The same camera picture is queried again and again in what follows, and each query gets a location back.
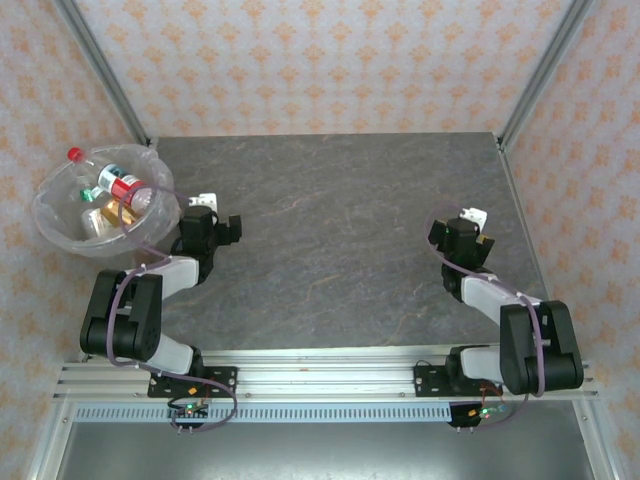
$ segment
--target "patterned wallpaper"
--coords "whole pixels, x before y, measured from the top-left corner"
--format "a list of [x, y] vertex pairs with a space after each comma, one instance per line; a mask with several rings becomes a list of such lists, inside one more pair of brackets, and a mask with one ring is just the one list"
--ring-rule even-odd
[[66, 150], [130, 142], [51, 0], [0, 3], [0, 478], [21, 480], [97, 272], [50, 246], [29, 206]]
[[151, 136], [500, 132], [570, 0], [79, 0]]
[[640, 478], [640, 10], [596, 1], [509, 152], [554, 297], [573, 311]]

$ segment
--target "red bottle cap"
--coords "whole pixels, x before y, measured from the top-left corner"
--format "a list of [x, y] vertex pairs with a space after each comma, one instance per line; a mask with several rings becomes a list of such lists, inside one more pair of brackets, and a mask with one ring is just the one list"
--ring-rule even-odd
[[73, 163], [78, 163], [84, 160], [85, 155], [81, 148], [73, 147], [67, 152], [67, 158]]

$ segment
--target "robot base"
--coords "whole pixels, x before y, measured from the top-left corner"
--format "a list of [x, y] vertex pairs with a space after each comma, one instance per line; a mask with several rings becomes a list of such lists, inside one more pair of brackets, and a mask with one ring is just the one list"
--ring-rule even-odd
[[[198, 375], [201, 378], [209, 378], [218, 383], [222, 383], [229, 387], [233, 392], [236, 391], [238, 380], [237, 367], [202, 367], [203, 373]], [[189, 390], [196, 388], [195, 393]], [[149, 390], [147, 391], [149, 398], [229, 398], [229, 394], [220, 389], [211, 387], [204, 388], [202, 383], [187, 382], [177, 380], [172, 377], [159, 376], [151, 374], [149, 380]]]

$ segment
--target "red bottle label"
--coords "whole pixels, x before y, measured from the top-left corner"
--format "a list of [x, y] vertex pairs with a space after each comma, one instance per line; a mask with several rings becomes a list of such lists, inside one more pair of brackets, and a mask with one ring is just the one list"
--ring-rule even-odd
[[[98, 185], [100, 188], [120, 200], [129, 190], [139, 185], [144, 185], [144, 182], [138, 177], [129, 175], [125, 170], [117, 165], [111, 164], [104, 167], [100, 172]], [[132, 199], [133, 195], [129, 195], [125, 203], [130, 206]]]

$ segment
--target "transparent plastic bowl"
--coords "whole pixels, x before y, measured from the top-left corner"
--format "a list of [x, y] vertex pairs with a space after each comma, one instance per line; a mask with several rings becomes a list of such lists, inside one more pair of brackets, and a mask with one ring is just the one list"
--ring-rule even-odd
[[[91, 152], [111, 159], [147, 184], [173, 188], [173, 175], [155, 150], [141, 145], [117, 145], [95, 148]], [[122, 258], [122, 254], [133, 252], [136, 246], [119, 228], [104, 237], [85, 240], [80, 215], [87, 205], [80, 201], [71, 167], [71, 162], [61, 165], [38, 188], [31, 212], [40, 233], [63, 250], [85, 257]], [[156, 245], [175, 228], [179, 219], [180, 206], [175, 196], [158, 191], [130, 231], [136, 239]]]

